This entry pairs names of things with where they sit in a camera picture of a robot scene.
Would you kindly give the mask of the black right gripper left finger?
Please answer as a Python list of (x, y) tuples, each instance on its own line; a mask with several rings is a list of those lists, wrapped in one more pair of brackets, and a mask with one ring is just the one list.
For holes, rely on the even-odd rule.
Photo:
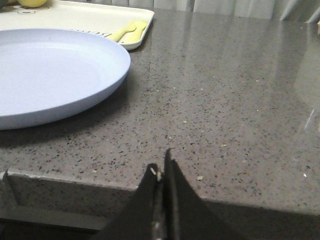
[(158, 186), (158, 166), (147, 165), (138, 188), (127, 205), (98, 232), (100, 240), (150, 240)]

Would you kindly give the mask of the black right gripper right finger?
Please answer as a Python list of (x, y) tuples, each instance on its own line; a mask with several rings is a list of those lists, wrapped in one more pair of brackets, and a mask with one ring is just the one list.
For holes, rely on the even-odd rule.
[(168, 240), (239, 240), (240, 233), (210, 211), (178, 163), (165, 152), (163, 200)]

